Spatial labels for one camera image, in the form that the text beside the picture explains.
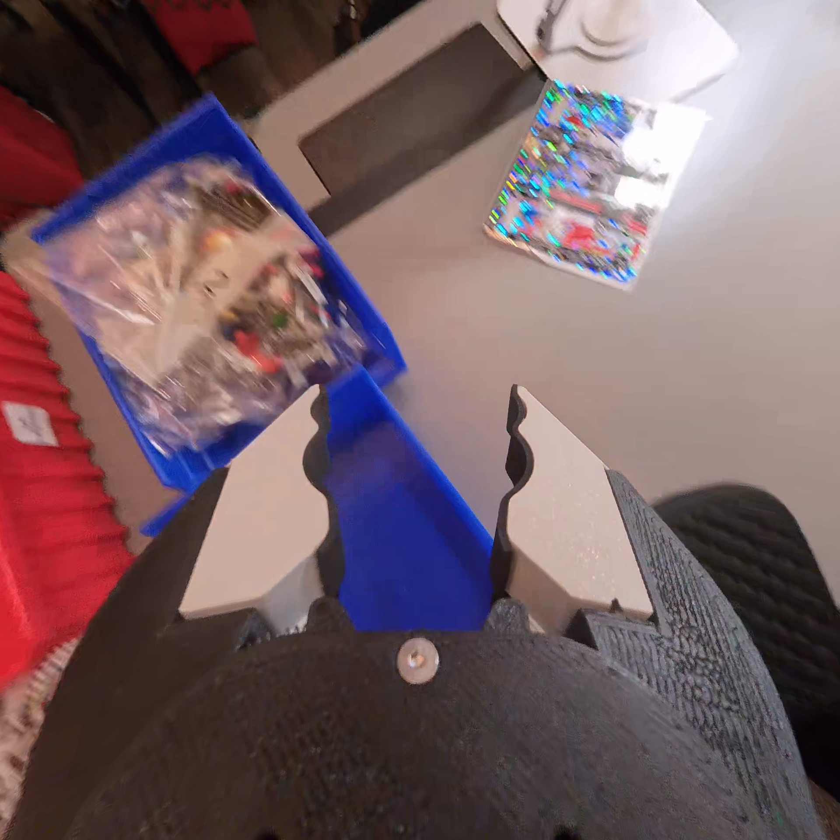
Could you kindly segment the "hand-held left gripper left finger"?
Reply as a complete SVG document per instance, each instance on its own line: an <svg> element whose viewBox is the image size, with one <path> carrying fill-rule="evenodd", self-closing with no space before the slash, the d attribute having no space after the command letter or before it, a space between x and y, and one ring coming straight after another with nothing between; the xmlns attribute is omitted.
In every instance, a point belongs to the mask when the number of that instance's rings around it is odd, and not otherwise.
<svg viewBox="0 0 840 840"><path fill-rule="evenodd" d="M182 597L185 619L255 610L288 635L305 627L315 601L339 595L329 431L329 394L314 385L230 462Z"/></svg>

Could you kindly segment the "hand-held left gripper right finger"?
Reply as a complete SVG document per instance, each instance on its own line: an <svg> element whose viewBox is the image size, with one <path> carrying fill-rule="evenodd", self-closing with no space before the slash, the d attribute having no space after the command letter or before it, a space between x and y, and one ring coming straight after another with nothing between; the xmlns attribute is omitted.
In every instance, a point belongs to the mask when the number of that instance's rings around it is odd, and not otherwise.
<svg viewBox="0 0 840 840"><path fill-rule="evenodd" d="M511 488L490 556L494 596L522 605L544 634L565 634L581 611L652 618L605 464L522 385L511 387L507 431Z"/></svg>

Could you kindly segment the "blue plastic bin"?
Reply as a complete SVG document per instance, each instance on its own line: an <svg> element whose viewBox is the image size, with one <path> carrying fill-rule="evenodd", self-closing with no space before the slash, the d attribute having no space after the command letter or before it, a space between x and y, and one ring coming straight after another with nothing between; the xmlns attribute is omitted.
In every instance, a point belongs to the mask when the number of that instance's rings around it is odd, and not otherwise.
<svg viewBox="0 0 840 840"><path fill-rule="evenodd" d="M343 542L339 595L324 597L340 602L361 631L477 628L490 605L489 533L368 374L358 371L324 387L327 488ZM207 622L245 612L268 627L255 610L198 619L180 614L235 457L175 508L138 562L145 575L139 604L156 608L164 627L177 619Z"/></svg>
<svg viewBox="0 0 840 840"><path fill-rule="evenodd" d="M381 355L379 360L364 367L378 386L393 382L406 370L406 363L390 327L318 225L213 94L207 94L176 119L152 133L110 170L85 184L81 191L36 226L31 238L37 245L46 247L71 225L86 221L105 203L135 186L144 176L164 165L186 161L199 154L210 154L242 165L269 201L288 212L321 249L328 289L353 310ZM240 424L226 433L219 443L209 445L198 453L163 455L142 431L140 421L133 415L122 393L112 364L106 361L96 341L86 334L81 335L81 340L143 455L165 487L181 493L193 491L213 469L226 466L260 431L260 427Z"/></svg>

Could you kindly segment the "holographic sticker sheet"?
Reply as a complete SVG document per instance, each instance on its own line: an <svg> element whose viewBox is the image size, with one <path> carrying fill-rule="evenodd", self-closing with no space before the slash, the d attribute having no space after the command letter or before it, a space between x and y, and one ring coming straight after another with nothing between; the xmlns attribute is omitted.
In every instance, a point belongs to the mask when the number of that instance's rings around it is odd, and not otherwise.
<svg viewBox="0 0 840 840"><path fill-rule="evenodd" d="M683 104L549 80L484 231L546 266L631 290L707 122Z"/></svg>

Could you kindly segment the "pile of clear lego bags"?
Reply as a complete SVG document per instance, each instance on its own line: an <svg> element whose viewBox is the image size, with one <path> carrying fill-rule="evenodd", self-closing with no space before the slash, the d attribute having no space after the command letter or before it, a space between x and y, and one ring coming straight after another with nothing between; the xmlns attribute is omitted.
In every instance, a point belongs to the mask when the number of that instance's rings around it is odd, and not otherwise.
<svg viewBox="0 0 840 840"><path fill-rule="evenodd" d="M3 246L11 273L94 340L164 455L377 357L321 249L233 160L164 165L42 245L34 228Z"/></svg>

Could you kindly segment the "red plastic bin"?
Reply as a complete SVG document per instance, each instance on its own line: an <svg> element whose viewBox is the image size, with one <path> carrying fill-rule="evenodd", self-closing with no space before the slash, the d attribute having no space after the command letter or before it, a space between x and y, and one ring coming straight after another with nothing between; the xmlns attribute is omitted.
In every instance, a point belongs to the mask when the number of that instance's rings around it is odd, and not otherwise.
<svg viewBox="0 0 840 840"><path fill-rule="evenodd" d="M82 635L133 562L70 389L1 275L1 685Z"/></svg>

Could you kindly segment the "white book stand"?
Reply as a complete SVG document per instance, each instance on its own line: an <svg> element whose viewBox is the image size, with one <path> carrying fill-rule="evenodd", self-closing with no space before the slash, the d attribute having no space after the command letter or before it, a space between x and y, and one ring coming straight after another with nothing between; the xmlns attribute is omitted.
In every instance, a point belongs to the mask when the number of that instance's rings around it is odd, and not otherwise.
<svg viewBox="0 0 840 840"><path fill-rule="evenodd" d="M697 1L499 1L497 11L546 78L652 104L707 87L739 56Z"/></svg>

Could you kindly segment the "red felt bag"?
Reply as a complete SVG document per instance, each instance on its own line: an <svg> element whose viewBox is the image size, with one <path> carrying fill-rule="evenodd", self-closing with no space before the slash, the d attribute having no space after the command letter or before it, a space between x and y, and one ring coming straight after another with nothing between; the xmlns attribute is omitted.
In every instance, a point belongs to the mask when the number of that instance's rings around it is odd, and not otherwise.
<svg viewBox="0 0 840 840"><path fill-rule="evenodd" d="M233 54L257 47L241 1L141 1L184 68L196 77Z"/></svg>

